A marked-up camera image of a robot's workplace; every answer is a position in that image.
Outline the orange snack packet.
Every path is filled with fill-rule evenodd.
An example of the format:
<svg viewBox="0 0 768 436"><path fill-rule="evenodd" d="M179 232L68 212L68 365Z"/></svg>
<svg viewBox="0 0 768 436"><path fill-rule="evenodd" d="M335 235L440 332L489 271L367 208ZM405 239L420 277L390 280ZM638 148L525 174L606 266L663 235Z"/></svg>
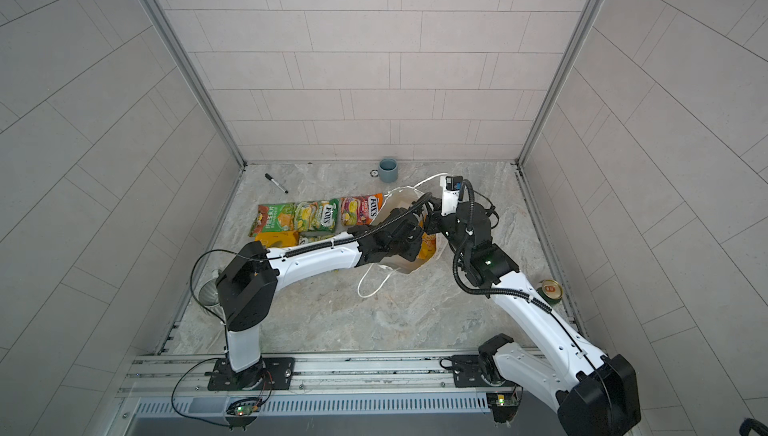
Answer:
<svg viewBox="0 0 768 436"><path fill-rule="evenodd" d="M437 250L437 236L423 234L421 240L420 251L417 255L419 261L428 261L431 259Z"/></svg>

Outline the white printed paper bag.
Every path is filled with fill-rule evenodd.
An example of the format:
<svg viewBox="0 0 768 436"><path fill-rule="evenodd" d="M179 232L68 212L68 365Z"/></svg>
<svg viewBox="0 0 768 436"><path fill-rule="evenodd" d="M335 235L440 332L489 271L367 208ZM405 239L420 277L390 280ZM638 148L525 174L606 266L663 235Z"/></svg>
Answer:
<svg viewBox="0 0 768 436"><path fill-rule="evenodd" d="M408 209L425 193L426 185L430 181L439 183L446 176L446 173L437 173L416 184L400 186L389 190L384 194L384 203L378 215L373 219L372 225L383 224L386 219L400 209ZM388 243L389 250L394 250L394 253L385 255L381 261L372 263L367 267L366 272L357 285L356 291L358 296L363 299L373 297L392 275L413 275L417 271L423 272L424 268L435 265L443 251L448 247L448 243L444 236L437 233L432 235L426 233L427 215L426 206L423 206L421 212L417 214L419 228L421 229L419 238L415 238L416 230L411 225L411 222L415 221L413 217L404 219L375 234L376 238L383 238L383 242ZM368 273L374 268L376 268L374 271L376 276L381 276L384 271L387 274L375 290L368 294L363 294L361 286Z"/></svg>

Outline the orange Fox's candy packet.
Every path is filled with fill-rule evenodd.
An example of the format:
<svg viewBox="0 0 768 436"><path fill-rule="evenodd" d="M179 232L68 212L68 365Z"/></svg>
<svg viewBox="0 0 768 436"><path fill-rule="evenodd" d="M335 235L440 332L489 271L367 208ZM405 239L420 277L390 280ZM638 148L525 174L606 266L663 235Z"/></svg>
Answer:
<svg viewBox="0 0 768 436"><path fill-rule="evenodd" d="M345 227L369 225L384 204L382 193L348 196L341 199L340 218Z"/></svg>

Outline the green snack packet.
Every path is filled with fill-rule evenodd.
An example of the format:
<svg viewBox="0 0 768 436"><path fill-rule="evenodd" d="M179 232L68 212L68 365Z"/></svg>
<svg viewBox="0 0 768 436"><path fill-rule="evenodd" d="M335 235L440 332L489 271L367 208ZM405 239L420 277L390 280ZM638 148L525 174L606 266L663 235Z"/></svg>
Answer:
<svg viewBox="0 0 768 436"><path fill-rule="evenodd" d="M336 230L340 200L304 201L296 204L294 229L300 233Z"/></svg>

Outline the yellow snack bag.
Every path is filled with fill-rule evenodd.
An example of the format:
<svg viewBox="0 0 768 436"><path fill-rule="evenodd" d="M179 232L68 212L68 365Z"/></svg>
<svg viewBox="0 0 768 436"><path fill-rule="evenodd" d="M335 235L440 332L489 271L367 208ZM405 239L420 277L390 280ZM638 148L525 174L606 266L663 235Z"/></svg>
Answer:
<svg viewBox="0 0 768 436"><path fill-rule="evenodd" d="M297 231L260 232L254 240L260 242L265 248L288 248L299 244Z"/></svg>

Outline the green corn chips bag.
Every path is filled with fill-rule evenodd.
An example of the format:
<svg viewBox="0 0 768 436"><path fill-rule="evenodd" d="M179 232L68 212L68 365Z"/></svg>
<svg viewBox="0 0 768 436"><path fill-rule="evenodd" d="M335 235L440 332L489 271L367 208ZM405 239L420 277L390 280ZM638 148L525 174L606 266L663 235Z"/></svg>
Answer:
<svg viewBox="0 0 768 436"><path fill-rule="evenodd" d="M249 236L256 237L261 233L292 232L295 230L295 213L295 203L259 205Z"/></svg>

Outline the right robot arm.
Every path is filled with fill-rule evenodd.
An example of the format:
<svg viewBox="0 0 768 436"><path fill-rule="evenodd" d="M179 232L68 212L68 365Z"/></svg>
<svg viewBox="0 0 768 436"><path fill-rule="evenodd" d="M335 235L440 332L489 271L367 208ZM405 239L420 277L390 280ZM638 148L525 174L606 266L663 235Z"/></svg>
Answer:
<svg viewBox="0 0 768 436"><path fill-rule="evenodd" d="M642 415L633 366L622 355L610 357L590 343L536 292L493 242L480 204L464 201L445 212L432 197L429 205L426 229L447 239L459 288L502 308L544 356L538 359L498 335L479 351L489 379L522 386L557 414L569 435L624 435L637 426Z"/></svg>

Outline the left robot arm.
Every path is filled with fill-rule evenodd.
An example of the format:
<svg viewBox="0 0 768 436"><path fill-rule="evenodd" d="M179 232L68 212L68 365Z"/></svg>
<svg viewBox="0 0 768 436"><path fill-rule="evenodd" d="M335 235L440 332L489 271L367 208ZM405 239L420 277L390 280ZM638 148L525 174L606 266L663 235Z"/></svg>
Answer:
<svg viewBox="0 0 768 436"><path fill-rule="evenodd" d="M390 256L408 261L421 250L422 209L396 208L378 225L359 225L317 243L267 249L246 244L216 279L224 314L229 365L226 389L251 389L267 380L260 349L260 324L275 295L323 273L366 266Z"/></svg>

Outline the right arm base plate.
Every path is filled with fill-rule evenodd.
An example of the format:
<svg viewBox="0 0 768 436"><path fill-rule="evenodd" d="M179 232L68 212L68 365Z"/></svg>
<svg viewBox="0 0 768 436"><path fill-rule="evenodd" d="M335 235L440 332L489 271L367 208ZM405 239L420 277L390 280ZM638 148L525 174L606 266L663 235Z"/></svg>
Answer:
<svg viewBox="0 0 768 436"><path fill-rule="evenodd" d="M492 376L484 359L477 354L452 355L439 362L448 371L457 388L517 388L518 384Z"/></svg>

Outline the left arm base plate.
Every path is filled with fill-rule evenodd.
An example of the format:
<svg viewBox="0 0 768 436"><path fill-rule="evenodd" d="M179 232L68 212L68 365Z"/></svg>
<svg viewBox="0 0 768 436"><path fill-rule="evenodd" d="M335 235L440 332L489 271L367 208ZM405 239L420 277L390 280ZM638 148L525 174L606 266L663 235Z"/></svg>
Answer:
<svg viewBox="0 0 768 436"><path fill-rule="evenodd" d="M290 357L262 358L254 366L234 371L227 358L218 358L209 376L209 391L287 390L290 387L295 359Z"/></svg>

